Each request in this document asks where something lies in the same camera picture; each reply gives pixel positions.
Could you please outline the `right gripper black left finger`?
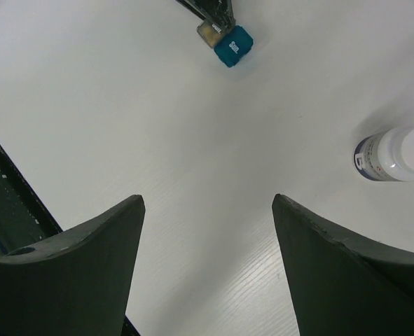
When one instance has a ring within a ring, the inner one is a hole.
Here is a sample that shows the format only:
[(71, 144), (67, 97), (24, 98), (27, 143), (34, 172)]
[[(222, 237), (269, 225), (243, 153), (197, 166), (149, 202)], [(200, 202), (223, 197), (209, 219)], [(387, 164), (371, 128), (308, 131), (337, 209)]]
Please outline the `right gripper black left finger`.
[(144, 215), (133, 195), (0, 255), (0, 335), (121, 334)]

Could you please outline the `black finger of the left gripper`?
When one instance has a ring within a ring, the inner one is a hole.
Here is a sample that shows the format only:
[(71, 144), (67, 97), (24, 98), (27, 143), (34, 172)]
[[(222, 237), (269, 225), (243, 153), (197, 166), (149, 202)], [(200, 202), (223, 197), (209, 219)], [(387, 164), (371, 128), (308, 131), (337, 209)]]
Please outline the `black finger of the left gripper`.
[(235, 26), (231, 0), (177, 0), (177, 3), (221, 29), (229, 30)]

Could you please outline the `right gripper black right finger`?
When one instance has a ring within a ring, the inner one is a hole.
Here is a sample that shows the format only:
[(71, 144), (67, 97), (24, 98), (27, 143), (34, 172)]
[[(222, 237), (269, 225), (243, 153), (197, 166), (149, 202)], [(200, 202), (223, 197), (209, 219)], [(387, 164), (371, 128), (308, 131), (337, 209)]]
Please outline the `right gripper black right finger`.
[(414, 252), (369, 239), (284, 195), (272, 213), (302, 335), (414, 335)]

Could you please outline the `yellow pills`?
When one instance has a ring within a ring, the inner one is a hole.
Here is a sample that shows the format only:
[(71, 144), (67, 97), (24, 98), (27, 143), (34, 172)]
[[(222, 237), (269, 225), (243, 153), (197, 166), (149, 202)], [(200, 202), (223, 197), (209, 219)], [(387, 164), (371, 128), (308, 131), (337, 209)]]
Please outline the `yellow pills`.
[(206, 43), (213, 48), (221, 38), (221, 35), (213, 27), (205, 27), (203, 30), (203, 35)]

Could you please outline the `blue pill box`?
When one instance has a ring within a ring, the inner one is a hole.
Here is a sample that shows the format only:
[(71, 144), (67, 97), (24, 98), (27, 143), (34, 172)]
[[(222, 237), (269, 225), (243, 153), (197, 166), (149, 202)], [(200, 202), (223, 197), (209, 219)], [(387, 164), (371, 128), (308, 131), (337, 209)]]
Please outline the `blue pill box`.
[(253, 45), (251, 35), (237, 25), (214, 46), (214, 53), (222, 63), (231, 68), (239, 63)]

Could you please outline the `white pill bottle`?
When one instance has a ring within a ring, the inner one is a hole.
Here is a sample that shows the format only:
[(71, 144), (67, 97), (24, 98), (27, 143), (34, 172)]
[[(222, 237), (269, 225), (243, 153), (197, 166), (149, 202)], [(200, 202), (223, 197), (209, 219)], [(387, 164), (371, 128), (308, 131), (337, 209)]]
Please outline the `white pill bottle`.
[(395, 127), (361, 140), (354, 152), (356, 170), (371, 181), (414, 181), (414, 171), (401, 157), (401, 143), (414, 127)]

